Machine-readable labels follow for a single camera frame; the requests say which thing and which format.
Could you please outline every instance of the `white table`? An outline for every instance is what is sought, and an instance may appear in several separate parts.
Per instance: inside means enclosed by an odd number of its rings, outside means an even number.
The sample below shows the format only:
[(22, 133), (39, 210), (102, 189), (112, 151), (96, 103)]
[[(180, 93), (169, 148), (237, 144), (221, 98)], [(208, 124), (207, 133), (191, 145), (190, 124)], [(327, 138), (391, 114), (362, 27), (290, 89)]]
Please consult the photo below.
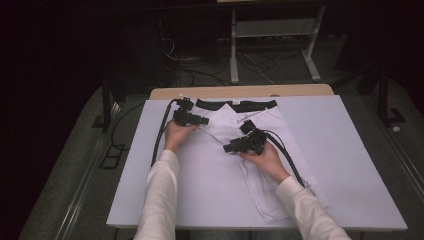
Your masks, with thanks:
[[(339, 96), (248, 99), (277, 100), (293, 137), (330, 203), (329, 213), (343, 228), (357, 231), (407, 228)], [(110, 226), (136, 228), (138, 225), (152, 150), (168, 103), (169, 100), (149, 100), (144, 106), (107, 220)], [(179, 155), (189, 157), (188, 151), (189, 148), (182, 148)], [(179, 186), (177, 228), (250, 230), (294, 227), (290, 219), (266, 224), (253, 201), (249, 200), (247, 188), (241, 185), (237, 191), (228, 191), (225, 187), (222, 192), (205, 191), (209, 198), (207, 204), (193, 202), (185, 195), (187, 191), (184, 189), (201, 189), (210, 178), (217, 184), (228, 179), (217, 178), (213, 169), (204, 169), (202, 174), (196, 175), (203, 175), (204, 179), (190, 179), (193, 177), (190, 167), (184, 166), (182, 161), (180, 164), (179, 183), (184, 185)], [(238, 201), (234, 204), (234, 201), (223, 201), (223, 198)]]

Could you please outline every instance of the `floor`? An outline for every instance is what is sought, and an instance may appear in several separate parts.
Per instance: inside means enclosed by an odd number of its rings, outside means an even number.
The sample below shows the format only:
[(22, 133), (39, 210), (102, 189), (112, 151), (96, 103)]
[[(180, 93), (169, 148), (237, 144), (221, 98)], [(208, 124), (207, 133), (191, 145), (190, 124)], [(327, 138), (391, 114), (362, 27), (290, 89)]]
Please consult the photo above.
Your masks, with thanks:
[[(300, 55), (305, 38), (262, 38), (239, 42), (239, 85), (314, 84)], [(331, 84), (348, 72), (334, 69), (344, 38), (318, 39), (313, 58), (322, 82)], [(227, 40), (213, 58), (184, 56), (190, 60), (173, 69), (172, 87), (229, 85)], [(422, 239), (424, 236), (424, 199), (422, 183), (411, 166), (424, 171), (424, 116), (414, 108), (406, 91), (390, 81), (389, 106), (399, 109), (406, 123), (384, 126), (376, 115), (377, 92), (359, 95), (353, 79), (335, 93), (342, 97), (371, 159), (397, 204), (408, 230), (403, 232), (366, 232), (363, 239)], [(132, 95), (115, 104), (112, 124), (107, 132), (92, 128), (102, 114), (101, 91), (97, 90), (83, 108), (52, 174), (45, 185), (20, 239), (131, 239), (134, 230), (106, 226), (114, 193), (125, 164), (125, 151), (116, 169), (100, 169), (111, 144), (129, 147), (146, 95)], [(187, 232), (178, 231), (177, 239)]]

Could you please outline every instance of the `dark background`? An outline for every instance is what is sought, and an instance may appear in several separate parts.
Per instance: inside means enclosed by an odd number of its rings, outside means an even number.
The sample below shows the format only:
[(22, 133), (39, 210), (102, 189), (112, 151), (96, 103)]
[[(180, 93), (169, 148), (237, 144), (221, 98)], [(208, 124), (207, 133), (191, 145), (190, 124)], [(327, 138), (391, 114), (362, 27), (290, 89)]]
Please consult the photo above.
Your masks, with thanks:
[[(120, 1), (116, 7), (149, 4)], [(107, 1), (0, 1), (0, 239), (19, 236), (80, 111), (105, 77), (116, 80), (112, 90), (122, 99), (129, 91), (164, 87), (172, 78), (164, 70), (160, 16), (87, 11), (111, 7)], [(188, 21), (169, 15), (174, 25), (167, 25), (167, 34), (181, 42), (195, 36), (197, 44), (213, 49), (214, 41), (202, 40), (221, 36), (229, 26), (221, 23), (225, 14), (203, 16)], [(208, 27), (199, 32), (199, 26)], [(419, 1), (342, 1), (328, 5), (320, 35), (348, 34), (337, 67), (354, 71), (377, 59), (424, 112), (422, 26)]]

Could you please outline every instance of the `white shirt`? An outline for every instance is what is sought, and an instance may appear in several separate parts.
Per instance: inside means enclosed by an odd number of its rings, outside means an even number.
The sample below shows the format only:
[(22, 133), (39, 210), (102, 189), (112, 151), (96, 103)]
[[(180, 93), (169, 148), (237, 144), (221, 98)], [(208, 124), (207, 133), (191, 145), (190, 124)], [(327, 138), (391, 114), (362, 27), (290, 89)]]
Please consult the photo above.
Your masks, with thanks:
[[(134, 240), (175, 239), (178, 170), (177, 156), (164, 150), (150, 170), (144, 208)], [(285, 204), (303, 239), (350, 239), (317, 198), (295, 178), (285, 179), (275, 193)]]

